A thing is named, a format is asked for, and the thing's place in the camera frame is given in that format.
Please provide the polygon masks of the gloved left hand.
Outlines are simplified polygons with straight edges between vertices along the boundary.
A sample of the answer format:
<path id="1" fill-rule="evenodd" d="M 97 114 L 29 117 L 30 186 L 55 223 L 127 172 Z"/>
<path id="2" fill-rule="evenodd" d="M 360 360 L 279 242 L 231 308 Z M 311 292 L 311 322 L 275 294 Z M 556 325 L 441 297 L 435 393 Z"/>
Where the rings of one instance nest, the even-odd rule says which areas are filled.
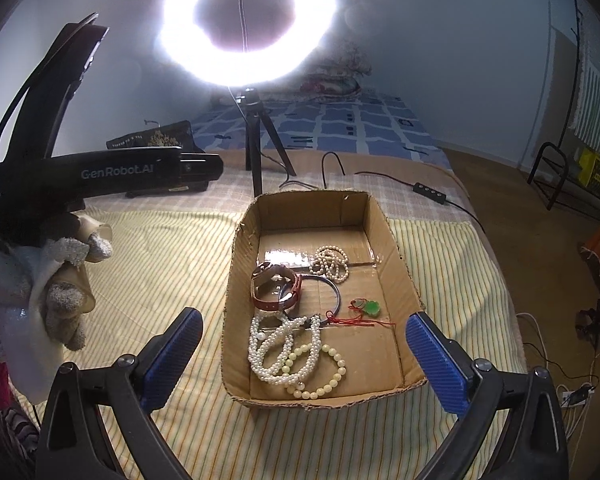
<path id="1" fill-rule="evenodd" d="M 44 402 L 66 350 L 85 347 L 96 300 L 86 266 L 112 256 L 112 229 L 84 211 L 61 218 L 42 245 L 0 242 L 0 404 L 10 386 Z"/>

